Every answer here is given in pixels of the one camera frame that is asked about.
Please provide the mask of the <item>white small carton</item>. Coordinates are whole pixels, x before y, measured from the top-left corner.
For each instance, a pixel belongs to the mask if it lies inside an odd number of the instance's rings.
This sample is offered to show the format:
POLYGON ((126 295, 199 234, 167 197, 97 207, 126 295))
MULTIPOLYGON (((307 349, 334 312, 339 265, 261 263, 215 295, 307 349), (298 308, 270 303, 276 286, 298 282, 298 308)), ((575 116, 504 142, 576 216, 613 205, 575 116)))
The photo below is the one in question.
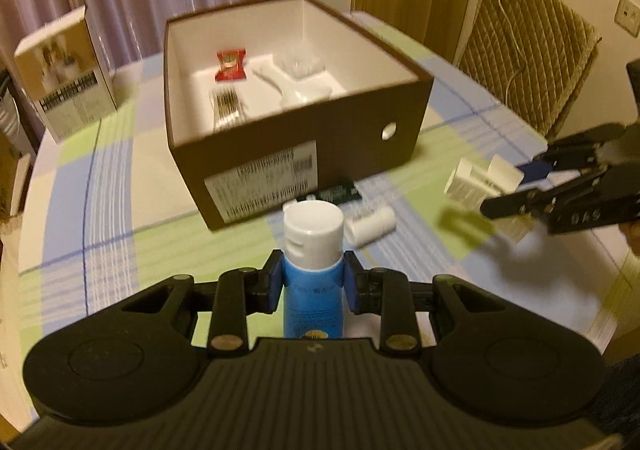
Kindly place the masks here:
MULTIPOLYGON (((496 154, 484 168, 469 158, 462 158, 450 174, 444 195, 461 204, 466 210, 479 213, 486 199, 498 198, 514 192, 524 180, 524 173, 496 154)), ((497 230, 518 243, 533 228, 533 221, 525 216, 494 219, 497 230)))

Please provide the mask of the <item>blue bottle white cap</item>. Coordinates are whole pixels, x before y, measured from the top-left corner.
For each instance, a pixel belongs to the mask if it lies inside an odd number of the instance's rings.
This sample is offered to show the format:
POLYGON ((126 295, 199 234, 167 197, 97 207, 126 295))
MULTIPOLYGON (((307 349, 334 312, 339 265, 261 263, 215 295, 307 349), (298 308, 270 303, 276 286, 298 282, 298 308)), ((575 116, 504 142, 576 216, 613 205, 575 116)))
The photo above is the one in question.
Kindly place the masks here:
POLYGON ((344 330, 344 214, 324 201, 285 207, 284 335, 340 338, 344 330))

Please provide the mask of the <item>red snack packet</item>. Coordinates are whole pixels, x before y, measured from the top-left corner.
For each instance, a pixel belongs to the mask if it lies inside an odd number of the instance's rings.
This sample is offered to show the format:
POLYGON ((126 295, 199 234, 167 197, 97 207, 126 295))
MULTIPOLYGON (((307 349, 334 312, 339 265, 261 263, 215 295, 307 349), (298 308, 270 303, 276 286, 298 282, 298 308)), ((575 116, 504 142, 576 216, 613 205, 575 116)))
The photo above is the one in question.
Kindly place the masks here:
POLYGON ((244 59, 245 49, 228 49, 218 51, 216 57, 219 61, 219 70, 215 74, 217 83, 235 82, 245 80, 244 59))

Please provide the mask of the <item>clear box of floss picks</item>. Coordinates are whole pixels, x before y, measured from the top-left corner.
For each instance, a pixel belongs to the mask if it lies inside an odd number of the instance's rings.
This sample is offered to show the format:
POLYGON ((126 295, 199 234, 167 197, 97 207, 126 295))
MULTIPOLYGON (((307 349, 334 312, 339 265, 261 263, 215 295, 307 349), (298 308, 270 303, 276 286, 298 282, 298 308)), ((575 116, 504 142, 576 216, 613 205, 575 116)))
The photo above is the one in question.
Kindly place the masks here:
POLYGON ((293 80, 315 76, 326 68, 319 57, 305 51, 279 52, 273 55, 273 63, 293 80))

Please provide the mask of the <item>white cylinder container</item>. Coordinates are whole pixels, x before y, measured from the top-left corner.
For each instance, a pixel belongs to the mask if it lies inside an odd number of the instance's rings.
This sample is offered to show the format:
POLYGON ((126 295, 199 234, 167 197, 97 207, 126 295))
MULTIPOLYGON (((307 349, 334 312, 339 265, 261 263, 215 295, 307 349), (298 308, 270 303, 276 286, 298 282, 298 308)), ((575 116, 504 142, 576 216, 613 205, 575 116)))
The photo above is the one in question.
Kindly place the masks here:
POLYGON ((345 240, 354 248, 362 248, 393 232, 396 225, 395 211, 389 205, 383 205, 347 218, 344 225, 345 240))

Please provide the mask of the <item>quilted gold chair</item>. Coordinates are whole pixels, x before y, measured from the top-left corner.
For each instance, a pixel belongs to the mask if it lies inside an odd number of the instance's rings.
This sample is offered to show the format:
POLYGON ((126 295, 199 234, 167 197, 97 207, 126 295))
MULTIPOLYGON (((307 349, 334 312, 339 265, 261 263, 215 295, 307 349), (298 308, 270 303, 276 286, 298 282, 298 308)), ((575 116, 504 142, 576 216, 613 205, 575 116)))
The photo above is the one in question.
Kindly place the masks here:
POLYGON ((562 0, 480 0, 458 68, 552 140, 599 42, 596 28, 562 0))

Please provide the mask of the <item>checkered tablecloth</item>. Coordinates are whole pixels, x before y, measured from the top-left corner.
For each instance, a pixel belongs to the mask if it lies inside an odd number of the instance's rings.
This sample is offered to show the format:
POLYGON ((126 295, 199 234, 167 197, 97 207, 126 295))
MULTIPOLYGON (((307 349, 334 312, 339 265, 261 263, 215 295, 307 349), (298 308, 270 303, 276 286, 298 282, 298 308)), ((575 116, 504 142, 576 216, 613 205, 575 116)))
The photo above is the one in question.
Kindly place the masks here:
MULTIPOLYGON (((614 228, 518 242, 465 213, 444 188, 462 158, 500 155, 521 164, 544 148, 536 132, 454 67, 391 26, 356 21, 435 73, 412 159, 360 181, 350 212, 393 207, 396 229, 358 251, 367 267, 415 281, 453 274, 599 346, 639 320, 639 263, 614 228)), ((124 105, 70 140, 43 140, 29 186, 20 244, 21 345, 173 274, 213 281, 262 266, 282 238, 280 214, 212 231, 167 145, 163 59, 116 75, 124 105)))

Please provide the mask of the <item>clear packet of toothpicks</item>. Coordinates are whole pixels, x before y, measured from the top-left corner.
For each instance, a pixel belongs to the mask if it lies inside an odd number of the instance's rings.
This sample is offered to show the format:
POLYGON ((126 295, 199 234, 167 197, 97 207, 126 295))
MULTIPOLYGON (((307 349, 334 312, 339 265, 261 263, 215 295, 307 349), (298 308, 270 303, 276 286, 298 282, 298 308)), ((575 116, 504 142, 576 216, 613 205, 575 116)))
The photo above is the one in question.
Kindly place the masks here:
POLYGON ((213 88, 209 93, 214 131, 240 126, 248 121, 246 106, 234 87, 213 88))

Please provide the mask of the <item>brown cardboard storage box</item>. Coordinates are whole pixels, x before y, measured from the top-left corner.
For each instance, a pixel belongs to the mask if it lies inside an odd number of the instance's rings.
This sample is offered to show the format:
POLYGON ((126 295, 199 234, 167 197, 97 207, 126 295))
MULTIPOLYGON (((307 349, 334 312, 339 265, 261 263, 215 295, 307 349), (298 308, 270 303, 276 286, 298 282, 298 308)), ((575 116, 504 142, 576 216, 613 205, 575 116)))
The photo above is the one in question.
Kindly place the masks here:
POLYGON ((168 147, 206 226, 411 158, 434 78, 318 0, 256 0, 170 19, 168 147))

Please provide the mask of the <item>brown cardboard boxes pile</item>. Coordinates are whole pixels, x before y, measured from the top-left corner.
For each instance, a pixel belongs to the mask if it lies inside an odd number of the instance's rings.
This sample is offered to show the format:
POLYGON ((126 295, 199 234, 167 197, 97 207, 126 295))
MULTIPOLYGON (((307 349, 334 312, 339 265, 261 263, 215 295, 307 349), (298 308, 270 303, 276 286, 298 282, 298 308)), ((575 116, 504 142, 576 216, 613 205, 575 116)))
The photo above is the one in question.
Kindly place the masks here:
POLYGON ((32 176, 32 156, 21 154, 6 135, 1 134, 0 163, 0 224, 2 230, 9 230, 24 212, 32 176))

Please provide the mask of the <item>white product carton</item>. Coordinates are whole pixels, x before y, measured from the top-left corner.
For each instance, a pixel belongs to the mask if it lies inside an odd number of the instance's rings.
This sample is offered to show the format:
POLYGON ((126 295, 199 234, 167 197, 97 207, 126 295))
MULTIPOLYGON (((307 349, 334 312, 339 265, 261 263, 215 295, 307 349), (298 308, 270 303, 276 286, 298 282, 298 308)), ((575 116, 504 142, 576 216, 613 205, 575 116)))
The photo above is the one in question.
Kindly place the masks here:
POLYGON ((111 74, 85 6, 23 37, 14 61, 26 94, 58 144, 117 110, 111 74))

